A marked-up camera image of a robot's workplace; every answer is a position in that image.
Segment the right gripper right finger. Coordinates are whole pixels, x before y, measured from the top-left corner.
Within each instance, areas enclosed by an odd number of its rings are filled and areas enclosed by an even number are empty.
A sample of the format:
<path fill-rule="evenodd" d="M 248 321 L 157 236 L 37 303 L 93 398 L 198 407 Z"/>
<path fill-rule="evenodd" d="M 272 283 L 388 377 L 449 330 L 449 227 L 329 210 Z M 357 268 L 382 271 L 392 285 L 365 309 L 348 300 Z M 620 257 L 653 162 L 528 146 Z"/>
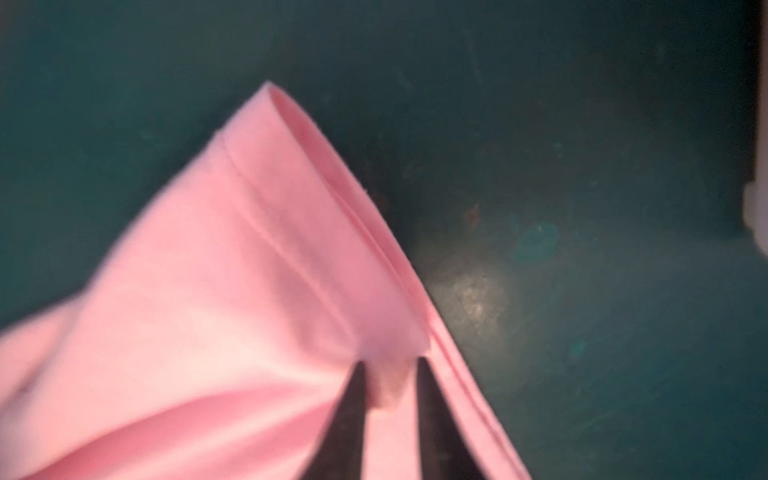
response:
<path fill-rule="evenodd" d="M 464 442 L 427 358 L 416 370 L 416 402 L 421 478 L 485 479 Z"/>

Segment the white plastic laundry basket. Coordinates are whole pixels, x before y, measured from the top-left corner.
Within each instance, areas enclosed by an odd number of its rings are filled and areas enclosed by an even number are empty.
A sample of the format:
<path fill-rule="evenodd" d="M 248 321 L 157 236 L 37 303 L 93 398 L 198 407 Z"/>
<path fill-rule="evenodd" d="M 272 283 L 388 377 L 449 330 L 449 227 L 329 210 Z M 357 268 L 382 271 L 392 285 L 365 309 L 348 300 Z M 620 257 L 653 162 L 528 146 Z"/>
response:
<path fill-rule="evenodd" d="M 760 2 L 755 176 L 744 187 L 743 219 L 767 255 L 767 2 Z"/>

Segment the pink t shirt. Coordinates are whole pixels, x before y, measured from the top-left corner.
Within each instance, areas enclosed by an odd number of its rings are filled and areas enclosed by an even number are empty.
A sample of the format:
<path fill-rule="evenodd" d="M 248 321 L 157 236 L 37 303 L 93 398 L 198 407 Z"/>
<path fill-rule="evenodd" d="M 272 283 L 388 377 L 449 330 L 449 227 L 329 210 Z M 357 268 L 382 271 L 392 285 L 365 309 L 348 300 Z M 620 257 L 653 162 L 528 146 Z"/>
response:
<path fill-rule="evenodd" d="M 295 479 L 364 362 L 366 479 L 417 479 L 425 357 L 481 473 L 528 471 L 375 204 L 267 83 L 79 294 L 1 336 L 5 479 Z"/>

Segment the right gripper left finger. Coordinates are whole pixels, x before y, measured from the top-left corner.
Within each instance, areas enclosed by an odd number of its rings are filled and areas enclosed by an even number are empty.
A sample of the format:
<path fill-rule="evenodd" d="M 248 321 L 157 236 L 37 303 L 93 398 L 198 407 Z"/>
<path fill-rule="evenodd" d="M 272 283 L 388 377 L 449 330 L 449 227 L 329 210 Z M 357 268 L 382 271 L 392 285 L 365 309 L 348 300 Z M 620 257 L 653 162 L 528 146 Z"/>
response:
<path fill-rule="evenodd" d="M 325 436 L 300 479 L 360 480 L 366 415 L 367 372 L 360 361 L 353 367 Z"/>

